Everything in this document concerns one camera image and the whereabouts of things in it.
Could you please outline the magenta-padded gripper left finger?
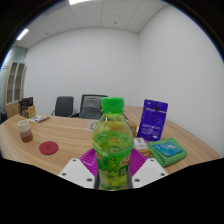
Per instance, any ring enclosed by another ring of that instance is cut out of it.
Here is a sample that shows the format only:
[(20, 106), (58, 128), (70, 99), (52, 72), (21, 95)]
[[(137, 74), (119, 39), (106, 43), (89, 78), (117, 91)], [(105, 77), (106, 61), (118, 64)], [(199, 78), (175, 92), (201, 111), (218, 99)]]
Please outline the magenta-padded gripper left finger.
[(59, 177), (84, 188), (98, 189), (99, 174), (95, 150), (88, 150), (80, 158), (72, 158), (59, 173)]

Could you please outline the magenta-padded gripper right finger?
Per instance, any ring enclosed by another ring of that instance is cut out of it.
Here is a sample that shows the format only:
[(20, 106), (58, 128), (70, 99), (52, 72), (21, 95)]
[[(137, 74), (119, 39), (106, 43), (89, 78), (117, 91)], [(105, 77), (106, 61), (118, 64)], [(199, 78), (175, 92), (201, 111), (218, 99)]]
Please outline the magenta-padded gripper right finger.
[(149, 183), (167, 176), (166, 171), (154, 158), (146, 158), (133, 149), (128, 167), (128, 188), (141, 188)]

